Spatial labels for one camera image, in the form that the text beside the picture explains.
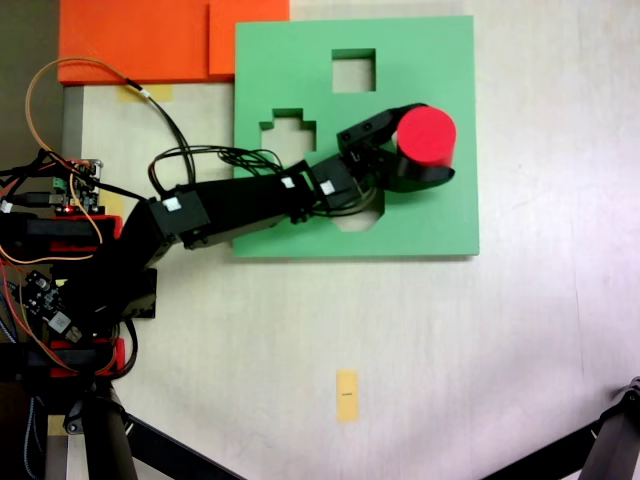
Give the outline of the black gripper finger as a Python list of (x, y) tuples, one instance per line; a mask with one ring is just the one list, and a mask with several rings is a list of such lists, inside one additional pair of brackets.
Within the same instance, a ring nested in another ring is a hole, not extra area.
[(428, 166), (383, 149), (365, 150), (359, 156), (367, 186), (395, 193), (413, 193), (450, 182), (455, 170), (448, 166)]
[(376, 128), (374, 130), (374, 142), (388, 142), (396, 132), (401, 119), (410, 111), (421, 107), (427, 107), (427, 104), (413, 103), (381, 112), (379, 114), (380, 120), (376, 122)]

